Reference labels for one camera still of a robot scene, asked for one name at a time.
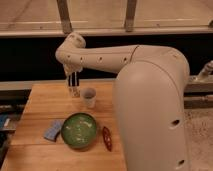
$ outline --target black wall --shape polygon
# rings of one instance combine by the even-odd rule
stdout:
[[[188,59],[191,74],[213,60],[213,34],[85,37],[87,48],[132,44],[171,46]],[[0,81],[64,79],[55,51],[64,38],[1,38]],[[81,78],[115,77],[84,69]]]

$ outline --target bowl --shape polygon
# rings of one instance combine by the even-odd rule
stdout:
[[[94,142],[97,130],[97,123],[91,115],[75,113],[64,121],[61,136],[71,148],[82,149]]]

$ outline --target paper cup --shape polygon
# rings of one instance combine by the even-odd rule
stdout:
[[[81,90],[81,98],[84,101],[84,104],[88,108],[95,107],[95,101],[96,101],[96,91],[94,88],[84,88]]]

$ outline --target wooden table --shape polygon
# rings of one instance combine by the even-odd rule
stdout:
[[[125,171],[124,155],[112,107],[111,81],[80,83],[97,91],[96,106],[87,109],[80,98],[72,98],[65,83],[35,84],[13,136],[2,171]],[[112,133],[113,150],[107,151],[101,133],[87,151],[69,148],[61,136],[56,142],[43,138],[55,119],[76,112],[90,113],[100,127]]]

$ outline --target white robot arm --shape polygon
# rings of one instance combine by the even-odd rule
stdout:
[[[189,171],[183,115],[189,66],[182,53],[145,45],[85,49],[83,37],[71,33],[56,58],[67,76],[82,67],[118,73],[114,107],[128,171]]]

